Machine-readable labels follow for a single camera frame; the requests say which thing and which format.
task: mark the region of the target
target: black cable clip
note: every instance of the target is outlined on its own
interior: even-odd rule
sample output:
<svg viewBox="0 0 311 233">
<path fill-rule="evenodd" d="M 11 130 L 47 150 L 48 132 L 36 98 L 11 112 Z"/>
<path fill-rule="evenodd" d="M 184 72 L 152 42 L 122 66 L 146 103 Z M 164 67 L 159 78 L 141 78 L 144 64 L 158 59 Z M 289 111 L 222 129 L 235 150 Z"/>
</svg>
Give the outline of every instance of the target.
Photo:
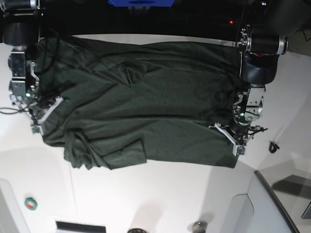
<svg viewBox="0 0 311 233">
<path fill-rule="evenodd" d="M 274 154 L 280 147 L 275 142 L 270 142 L 269 151 L 271 154 Z"/>
</svg>

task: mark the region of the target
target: metal knob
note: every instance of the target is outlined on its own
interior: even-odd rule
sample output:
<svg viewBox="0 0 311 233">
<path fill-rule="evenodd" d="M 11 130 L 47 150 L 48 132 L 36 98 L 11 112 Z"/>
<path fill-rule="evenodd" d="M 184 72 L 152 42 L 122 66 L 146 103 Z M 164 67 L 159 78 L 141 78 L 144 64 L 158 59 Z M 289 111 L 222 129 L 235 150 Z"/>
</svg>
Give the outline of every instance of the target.
<svg viewBox="0 0 311 233">
<path fill-rule="evenodd" d="M 207 229 L 207 222 L 197 221 L 192 226 L 192 233 L 205 233 Z"/>
<path fill-rule="evenodd" d="M 142 229 L 131 229 L 127 233 L 147 233 L 147 232 Z"/>
</svg>

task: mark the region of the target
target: blue object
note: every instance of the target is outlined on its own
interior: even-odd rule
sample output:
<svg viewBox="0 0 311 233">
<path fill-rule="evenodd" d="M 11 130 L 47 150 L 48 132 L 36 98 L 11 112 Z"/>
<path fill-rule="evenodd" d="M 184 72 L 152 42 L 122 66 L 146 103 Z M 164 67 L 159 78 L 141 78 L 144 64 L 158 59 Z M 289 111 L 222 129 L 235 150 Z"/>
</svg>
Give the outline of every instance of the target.
<svg viewBox="0 0 311 233">
<path fill-rule="evenodd" d="M 25 206 L 29 210 L 35 210 L 37 208 L 38 204 L 33 198 L 26 198 Z"/>
<path fill-rule="evenodd" d="M 175 0 L 108 0 L 108 3 L 116 7 L 125 6 L 162 6 L 171 7 Z"/>
</svg>

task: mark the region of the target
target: green fabric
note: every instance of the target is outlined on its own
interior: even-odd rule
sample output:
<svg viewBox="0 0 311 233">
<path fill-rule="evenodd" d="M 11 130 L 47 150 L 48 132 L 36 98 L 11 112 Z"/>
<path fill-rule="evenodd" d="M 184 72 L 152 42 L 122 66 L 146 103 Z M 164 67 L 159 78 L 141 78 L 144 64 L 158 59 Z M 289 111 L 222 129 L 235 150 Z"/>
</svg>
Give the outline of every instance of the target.
<svg viewBox="0 0 311 233">
<path fill-rule="evenodd" d="M 234 167 L 224 135 L 209 129 L 231 113 L 234 49 L 193 42 L 144 46 L 49 39 L 40 76 L 60 104 L 45 123 L 44 142 L 65 148 L 73 167 L 115 169 L 147 159 Z M 40 71 L 45 41 L 37 44 Z"/>
</svg>

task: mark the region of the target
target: black cable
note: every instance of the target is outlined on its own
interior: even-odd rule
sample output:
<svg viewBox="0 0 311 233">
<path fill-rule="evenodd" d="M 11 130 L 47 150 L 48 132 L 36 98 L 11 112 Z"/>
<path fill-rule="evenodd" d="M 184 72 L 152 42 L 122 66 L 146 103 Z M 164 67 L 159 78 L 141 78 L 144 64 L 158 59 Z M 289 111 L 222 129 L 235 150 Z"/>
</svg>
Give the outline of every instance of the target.
<svg viewBox="0 0 311 233">
<path fill-rule="evenodd" d="M 27 112 L 26 109 L 29 107 L 30 104 L 28 104 L 26 107 L 24 108 L 21 108 L 21 109 L 16 109 L 16 108 L 0 108 L 0 114 L 4 114 L 4 115 L 14 115 L 14 114 L 17 114 L 17 113 L 24 113 L 24 112 Z M 3 112 L 1 110 L 10 110 L 10 111 L 14 111 L 12 113 L 6 113 L 6 112 Z"/>
<path fill-rule="evenodd" d="M 237 36 L 236 36 L 236 39 L 235 39 L 235 70 L 236 70 L 236 77 L 238 79 L 240 79 L 240 72 L 238 71 L 238 39 L 239 39 L 239 34 L 241 32 L 241 27 L 242 27 L 242 22 L 243 22 L 243 19 L 244 19 L 244 14 L 245 14 L 245 10 L 246 10 L 246 7 L 247 7 L 247 4 L 248 4 L 248 0 L 245 0 L 245 4 L 244 4 L 244 7 L 243 7 L 243 11 L 242 11 L 242 15 L 241 15 L 241 19 L 240 19 L 240 22 L 239 22 L 239 26 L 238 26 L 238 32 L 237 32 Z M 236 84 L 235 82 L 233 83 L 233 93 L 232 93 L 232 106 L 234 106 L 234 93 L 235 93 L 235 89 L 236 89 Z M 235 114 L 234 114 L 234 108 L 232 108 L 232 115 L 233 115 L 233 119 L 234 121 L 241 127 L 243 127 L 239 121 L 236 120 L 235 118 Z"/>
<path fill-rule="evenodd" d="M 257 133 L 263 133 L 266 130 L 268 130 L 268 128 L 267 129 L 261 129 L 261 130 L 250 130 L 250 131 L 253 131 L 253 133 L 249 133 L 248 135 L 255 135 Z"/>
<path fill-rule="evenodd" d="M 257 117 L 258 117 L 258 115 L 257 115 L 257 114 L 252 113 L 252 112 L 248 112 L 248 111 L 246 111 L 245 113 L 249 113 L 249 114 L 252 114 L 252 115 L 254 115 L 254 116 L 257 116 Z"/>
<path fill-rule="evenodd" d="M 37 75 L 43 75 L 45 74 L 46 72 L 48 72 L 52 66 L 54 65 L 54 63 L 56 62 L 56 59 L 57 59 L 57 56 L 58 56 L 58 52 L 59 52 L 59 47 L 60 47 L 60 37 L 59 37 L 59 34 L 52 30 L 52 29 L 49 29 L 51 32 L 54 33 L 55 37 L 56 37 L 56 46 L 55 46 L 55 50 L 54 50 L 54 55 L 52 57 L 52 60 L 49 64 L 49 66 L 43 70 L 41 70 L 40 72 L 37 72 Z M 45 59 L 46 59 L 46 56 L 47 56 L 47 53 L 48 53 L 48 41 L 47 41 L 47 37 L 45 38 L 46 41 L 45 41 L 45 54 L 44 54 L 44 57 L 43 57 L 43 60 L 45 62 Z"/>
<path fill-rule="evenodd" d="M 310 37 L 309 39 L 307 39 L 307 36 L 306 36 L 305 31 L 302 31 L 302 33 L 303 33 L 303 35 L 305 36 L 305 40 L 306 40 L 306 42 L 308 42 L 308 41 L 310 41 L 310 40 L 311 40 L 311 37 Z"/>
</svg>

